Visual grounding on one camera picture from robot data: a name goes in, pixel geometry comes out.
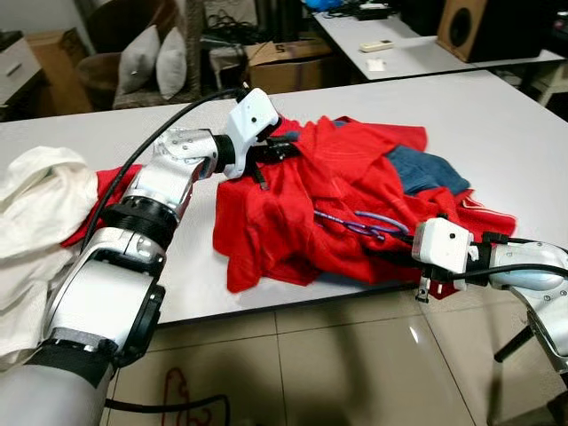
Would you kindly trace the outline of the purple plastic hanger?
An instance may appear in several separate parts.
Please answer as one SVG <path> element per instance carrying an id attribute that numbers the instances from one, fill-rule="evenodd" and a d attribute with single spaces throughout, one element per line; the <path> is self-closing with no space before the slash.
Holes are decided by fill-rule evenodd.
<path id="1" fill-rule="evenodd" d="M 354 211 L 354 215 L 366 219 L 374 220 L 374 224 L 367 224 L 361 222 L 352 222 L 348 219 L 341 219 L 327 212 L 315 210 L 313 215 L 317 218 L 325 219 L 328 222 L 333 222 L 344 228 L 346 231 L 365 236 L 365 238 L 374 239 L 380 242 L 386 240 L 395 240 L 403 243 L 413 243 L 413 233 L 406 227 L 405 224 L 398 222 L 398 220 L 390 217 L 374 214 L 374 212 Z"/>

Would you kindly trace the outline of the red polo shirt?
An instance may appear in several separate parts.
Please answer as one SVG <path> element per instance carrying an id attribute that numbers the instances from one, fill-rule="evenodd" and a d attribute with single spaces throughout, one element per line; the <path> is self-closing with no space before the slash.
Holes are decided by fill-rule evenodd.
<path id="1" fill-rule="evenodd" d="M 398 220 L 411 233 L 433 217 L 454 222 L 455 195 L 442 187 L 405 194 L 385 158 L 397 146 L 426 153 L 426 130 L 323 117 L 305 124 L 284 119 L 276 137 L 292 138 L 299 155 L 261 166 L 268 191 L 251 176 L 217 187 L 212 245 L 227 256 L 227 288 L 240 293 L 262 279 L 305 287 L 323 273 L 366 284 L 417 279 L 417 269 L 372 256 L 381 241 L 346 231 L 313 211 L 374 224 L 354 215 L 368 211 Z"/>

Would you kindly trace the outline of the cardboard box with black letter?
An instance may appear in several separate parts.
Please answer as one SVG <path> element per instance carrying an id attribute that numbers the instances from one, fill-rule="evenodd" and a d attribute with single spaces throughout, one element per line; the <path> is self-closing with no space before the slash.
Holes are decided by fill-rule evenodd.
<path id="1" fill-rule="evenodd" d="M 324 68 L 333 50 L 324 41 L 263 42 L 244 46 L 248 84 L 269 94 L 324 86 Z"/>

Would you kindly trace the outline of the blue denim garment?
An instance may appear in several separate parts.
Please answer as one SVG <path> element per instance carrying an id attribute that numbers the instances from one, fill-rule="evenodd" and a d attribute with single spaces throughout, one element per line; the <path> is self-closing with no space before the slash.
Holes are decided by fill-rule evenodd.
<path id="1" fill-rule="evenodd" d="M 397 146 L 385 155 L 398 173 L 403 192 L 416 195 L 431 188 L 446 188 L 458 195 L 470 189 L 470 183 L 438 155 L 422 153 L 409 146 Z"/>

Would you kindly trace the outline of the red garment with white trim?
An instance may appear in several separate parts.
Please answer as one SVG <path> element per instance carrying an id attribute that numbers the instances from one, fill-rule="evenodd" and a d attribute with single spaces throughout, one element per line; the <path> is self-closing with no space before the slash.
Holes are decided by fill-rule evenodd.
<path id="1" fill-rule="evenodd" d="M 488 208 L 474 198 L 474 193 L 466 190 L 455 195 L 457 218 L 454 222 L 470 231 L 475 242 L 480 242 L 485 233 L 514 235 L 516 217 Z"/>

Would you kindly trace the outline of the black metal bar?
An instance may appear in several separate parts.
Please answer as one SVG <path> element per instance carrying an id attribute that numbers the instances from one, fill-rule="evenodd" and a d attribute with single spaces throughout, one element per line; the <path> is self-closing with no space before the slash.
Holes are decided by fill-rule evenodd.
<path id="1" fill-rule="evenodd" d="M 522 348 L 525 343 L 531 341 L 533 336 L 534 333 L 530 328 L 524 327 L 520 329 L 514 337 L 510 338 L 510 340 L 508 340 L 502 348 L 494 353 L 494 361 L 498 362 L 498 364 L 503 364 L 508 357 L 512 356 L 512 354 L 514 354 L 518 349 Z"/>

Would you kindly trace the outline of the grey pillow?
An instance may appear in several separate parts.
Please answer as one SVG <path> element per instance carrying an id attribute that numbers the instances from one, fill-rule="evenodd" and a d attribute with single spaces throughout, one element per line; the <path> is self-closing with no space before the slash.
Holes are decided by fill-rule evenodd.
<path id="1" fill-rule="evenodd" d="M 138 91 L 154 76 L 160 51 L 160 37 L 155 25 L 149 26 L 127 44 L 119 56 L 119 94 Z"/>
<path id="2" fill-rule="evenodd" d="M 186 85 L 188 75 L 185 37 L 176 26 L 160 45 L 155 61 L 155 81 L 163 100 L 171 100 Z"/>

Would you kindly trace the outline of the small red garment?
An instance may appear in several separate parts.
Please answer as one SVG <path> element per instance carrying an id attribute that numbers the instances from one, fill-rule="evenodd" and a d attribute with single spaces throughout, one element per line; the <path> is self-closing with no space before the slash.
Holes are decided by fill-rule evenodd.
<path id="1" fill-rule="evenodd" d="M 113 190 L 111 193 L 110 198 L 103 207 L 103 212 L 107 212 L 110 210 L 113 204 L 121 201 L 124 192 L 129 187 L 131 180 L 138 174 L 139 170 L 141 170 L 141 165 L 133 165 L 129 167 L 127 173 L 122 178 L 122 182 L 118 184 L 118 186 Z M 113 181 L 114 176 L 117 175 L 118 171 L 121 168 L 113 168 L 112 170 L 99 170 L 96 173 L 98 186 L 96 191 L 96 200 L 101 198 L 102 194 L 105 194 L 108 191 L 108 187 L 110 186 L 111 181 Z M 86 227 L 88 227 L 89 222 L 93 219 L 94 211 L 96 208 L 91 207 L 91 210 L 88 212 L 88 215 L 84 217 L 84 220 L 81 222 L 80 227 L 77 228 L 76 231 L 73 232 L 72 235 L 69 236 L 67 240 L 61 241 L 59 244 L 62 248 L 70 248 L 73 245 L 81 243 L 81 240 L 85 238 L 86 235 Z"/>

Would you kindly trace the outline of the black power strip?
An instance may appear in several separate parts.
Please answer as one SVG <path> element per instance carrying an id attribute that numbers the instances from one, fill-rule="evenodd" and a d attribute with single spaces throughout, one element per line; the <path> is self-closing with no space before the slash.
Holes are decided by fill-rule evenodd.
<path id="1" fill-rule="evenodd" d="M 389 4 L 359 4 L 353 16 L 357 20 L 385 20 L 397 13 L 398 9 Z"/>

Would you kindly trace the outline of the brown wicker chair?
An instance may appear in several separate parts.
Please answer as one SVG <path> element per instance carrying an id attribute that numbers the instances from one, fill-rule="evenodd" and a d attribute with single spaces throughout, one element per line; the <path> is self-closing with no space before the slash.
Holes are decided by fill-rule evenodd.
<path id="1" fill-rule="evenodd" d="M 76 70 L 94 108 L 129 109 L 187 103 L 201 97 L 201 37 L 204 0 L 106 0 L 85 20 L 94 54 Z M 186 85 L 173 99 L 160 96 L 157 77 L 133 93 L 119 94 L 119 56 L 127 44 L 149 26 L 158 28 L 160 45 L 172 28 L 183 34 L 187 46 Z"/>

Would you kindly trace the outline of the wooden front black speaker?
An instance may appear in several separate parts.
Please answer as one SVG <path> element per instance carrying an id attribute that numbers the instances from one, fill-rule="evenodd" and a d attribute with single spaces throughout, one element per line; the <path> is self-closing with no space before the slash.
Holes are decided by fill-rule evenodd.
<path id="1" fill-rule="evenodd" d="M 437 42 L 463 62 L 532 58 L 556 13 L 553 0 L 447 0 Z"/>

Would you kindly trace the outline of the tall brown cardboard box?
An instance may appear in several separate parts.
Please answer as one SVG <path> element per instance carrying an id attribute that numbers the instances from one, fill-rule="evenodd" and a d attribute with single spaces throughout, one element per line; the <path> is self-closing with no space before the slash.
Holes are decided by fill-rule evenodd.
<path id="1" fill-rule="evenodd" d="M 44 73 L 44 83 L 33 90 L 32 114 L 66 116 L 93 111 L 76 70 L 88 52 L 75 29 L 31 33 L 26 41 Z"/>

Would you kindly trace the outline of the white cotton garment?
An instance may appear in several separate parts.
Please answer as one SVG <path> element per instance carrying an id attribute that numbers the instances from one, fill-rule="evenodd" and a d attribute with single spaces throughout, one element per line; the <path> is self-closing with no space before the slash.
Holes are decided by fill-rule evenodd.
<path id="1" fill-rule="evenodd" d="M 37 146 L 0 170 L 0 260 L 57 247 L 88 219 L 98 176 L 68 147 Z"/>

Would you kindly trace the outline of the white low drawer cabinet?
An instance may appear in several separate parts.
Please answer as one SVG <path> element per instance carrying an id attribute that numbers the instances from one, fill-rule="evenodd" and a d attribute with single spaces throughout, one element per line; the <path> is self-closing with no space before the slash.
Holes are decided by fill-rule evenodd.
<path id="1" fill-rule="evenodd" d="M 42 80 L 42 68 L 20 31 L 0 33 L 0 109 L 25 101 Z"/>

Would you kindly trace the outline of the off-white garment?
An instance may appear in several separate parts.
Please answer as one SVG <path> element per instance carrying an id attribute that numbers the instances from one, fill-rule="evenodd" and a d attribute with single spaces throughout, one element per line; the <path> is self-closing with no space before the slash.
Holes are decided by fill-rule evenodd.
<path id="1" fill-rule="evenodd" d="M 0 372 L 27 359 L 42 341 L 49 297 L 73 258 L 67 248 L 0 258 Z"/>

